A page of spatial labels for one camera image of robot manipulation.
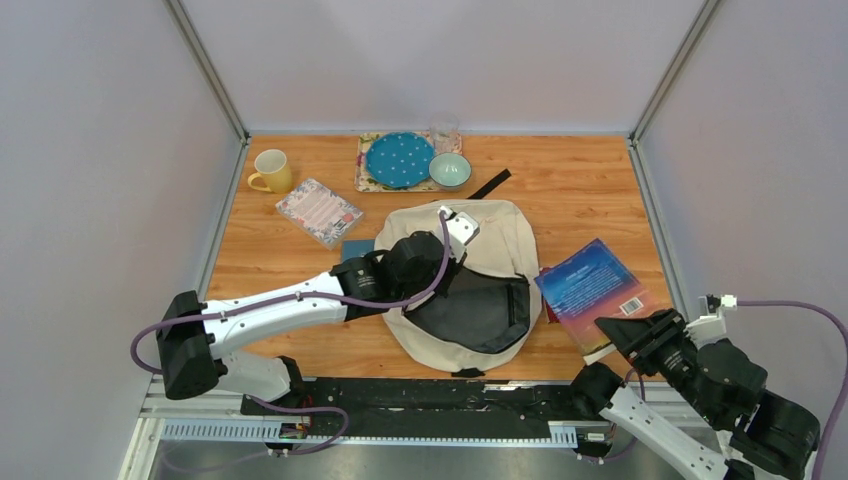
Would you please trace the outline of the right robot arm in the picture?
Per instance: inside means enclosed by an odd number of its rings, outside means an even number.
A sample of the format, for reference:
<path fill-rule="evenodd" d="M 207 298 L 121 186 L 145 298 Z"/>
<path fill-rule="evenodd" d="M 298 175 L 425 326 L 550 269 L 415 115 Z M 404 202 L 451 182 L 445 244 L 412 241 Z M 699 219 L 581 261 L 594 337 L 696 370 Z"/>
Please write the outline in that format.
<path fill-rule="evenodd" d="M 717 433 L 714 451 L 656 413 L 608 366 L 584 367 L 570 404 L 629 432 L 686 479 L 809 479 L 821 426 L 805 407 L 766 387 L 767 371 L 727 338 L 700 340 L 674 309 L 596 326 L 641 375 L 656 374 Z"/>

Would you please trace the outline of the beige canvas backpack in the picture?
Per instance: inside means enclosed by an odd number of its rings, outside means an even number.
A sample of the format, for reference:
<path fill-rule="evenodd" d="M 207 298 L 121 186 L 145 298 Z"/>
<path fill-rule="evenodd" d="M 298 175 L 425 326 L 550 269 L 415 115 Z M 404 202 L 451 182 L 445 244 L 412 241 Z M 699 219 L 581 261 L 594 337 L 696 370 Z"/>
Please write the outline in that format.
<path fill-rule="evenodd" d="M 396 210 L 376 237 L 377 248 L 389 249 L 417 230 L 436 231 L 441 206 L 479 223 L 447 295 L 431 294 L 382 316 L 413 360 L 458 378 L 482 377 L 510 362 L 543 310 L 532 227 L 517 205 L 491 193 Z"/>

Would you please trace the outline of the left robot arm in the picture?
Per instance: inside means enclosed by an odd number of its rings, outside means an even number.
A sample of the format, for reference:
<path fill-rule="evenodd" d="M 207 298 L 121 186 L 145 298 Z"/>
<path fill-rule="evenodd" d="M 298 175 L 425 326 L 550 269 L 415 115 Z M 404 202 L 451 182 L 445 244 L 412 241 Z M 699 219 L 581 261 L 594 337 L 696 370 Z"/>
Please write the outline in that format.
<path fill-rule="evenodd" d="M 295 361 L 252 355 L 245 346 L 443 294 L 465 257 L 466 243 L 456 235 L 416 231 L 389 250 L 350 258 L 290 287 L 207 302 L 194 290 L 181 292 L 156 334 L 165 395 L 185 400 L 220 388 L 257 396 L 280 414 L 294 414 L 306 398 Z"/>

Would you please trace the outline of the blue Jane Eyre book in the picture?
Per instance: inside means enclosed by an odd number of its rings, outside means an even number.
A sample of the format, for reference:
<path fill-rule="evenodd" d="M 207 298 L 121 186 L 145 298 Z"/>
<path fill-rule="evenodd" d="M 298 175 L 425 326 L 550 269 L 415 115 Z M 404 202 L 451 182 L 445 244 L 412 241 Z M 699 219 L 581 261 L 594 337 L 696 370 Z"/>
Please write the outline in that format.
<path fill-rule="evenodd" d="M 599 238 L 535 277 L 548 313 L 588 365 L 616 351 L 596 326 L 600 317 L 641 318 L 664 304 Z"/>

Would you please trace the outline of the blue leather wallet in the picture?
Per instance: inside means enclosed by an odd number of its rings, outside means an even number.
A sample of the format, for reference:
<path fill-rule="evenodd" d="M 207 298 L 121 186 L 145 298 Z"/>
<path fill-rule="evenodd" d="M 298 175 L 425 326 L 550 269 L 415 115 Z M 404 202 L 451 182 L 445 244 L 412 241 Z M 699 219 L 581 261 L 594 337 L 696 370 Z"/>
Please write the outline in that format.
<path fill-rule="evenodd" d="M 345 240 L 341 245 L 341 261 L 364 257 L 374 250 L 374 239 Z"/>

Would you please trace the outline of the red white book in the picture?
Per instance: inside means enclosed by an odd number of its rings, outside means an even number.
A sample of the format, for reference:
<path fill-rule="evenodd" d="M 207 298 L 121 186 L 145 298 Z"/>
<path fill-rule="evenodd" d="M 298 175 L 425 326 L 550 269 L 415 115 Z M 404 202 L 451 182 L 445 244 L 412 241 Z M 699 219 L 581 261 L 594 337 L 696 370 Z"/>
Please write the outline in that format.
<path fill-rule="evenodd" d="M 550 267 L 540 268 L 540 276 L 543 273 L 546 273 L 547 271 L 549 271 L 550 269 L 551 269 Z M 542 305 L 544 307 L 544 312 L 545 312 L 545 315 L 546 315 L 546 318 L 547 318 L 547 323 L 548 324 L 559 324 L 560 322 L 559 322 L 558 317 L 556 316 L 555 312 L 553 311 L 551 306 L 548 304 L 548 302 L 544 299 L 544 296 L 542 298 Z"/>

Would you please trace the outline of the floral cover book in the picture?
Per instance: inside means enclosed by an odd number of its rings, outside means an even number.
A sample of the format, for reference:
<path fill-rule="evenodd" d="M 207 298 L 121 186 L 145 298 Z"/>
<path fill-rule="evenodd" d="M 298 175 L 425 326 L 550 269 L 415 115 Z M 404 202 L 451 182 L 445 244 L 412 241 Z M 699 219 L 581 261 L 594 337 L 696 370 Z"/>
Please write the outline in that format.
<path fill-rule="evenodd" d="M 276 211 L 328 250 L 364 218 L 364 212 L 314 178 L 307 178 L 275 204 Z"/>

